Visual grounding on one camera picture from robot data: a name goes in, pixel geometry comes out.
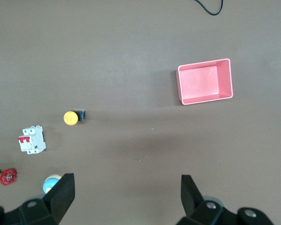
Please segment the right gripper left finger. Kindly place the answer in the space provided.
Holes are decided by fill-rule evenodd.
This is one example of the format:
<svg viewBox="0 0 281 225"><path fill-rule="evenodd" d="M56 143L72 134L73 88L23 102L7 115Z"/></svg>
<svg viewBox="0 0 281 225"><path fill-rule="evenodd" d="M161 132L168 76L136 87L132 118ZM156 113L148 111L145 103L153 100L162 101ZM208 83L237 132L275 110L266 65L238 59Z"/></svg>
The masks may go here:
<svg viewBox="0 0 281 225"><path fill-rule="evenodd" d="M0 206L0 225L58 225L74 198L74 174L66 173L42 198L30 199L10 212Z"/></svg>

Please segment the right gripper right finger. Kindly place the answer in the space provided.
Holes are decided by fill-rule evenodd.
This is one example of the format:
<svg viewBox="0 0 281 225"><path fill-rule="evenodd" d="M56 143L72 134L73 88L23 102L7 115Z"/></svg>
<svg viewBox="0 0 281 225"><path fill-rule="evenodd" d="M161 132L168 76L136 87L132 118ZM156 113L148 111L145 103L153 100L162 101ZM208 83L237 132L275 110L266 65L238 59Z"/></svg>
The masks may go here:
<svg viewBox="0 0 281 225"><path fill-rule="evenodd" d="M185 217L179 225L272 225L273 222L262 211L239 208L233 213L223 203L211 196L203 196L191 175L181 176L181 202Z"/></svg>

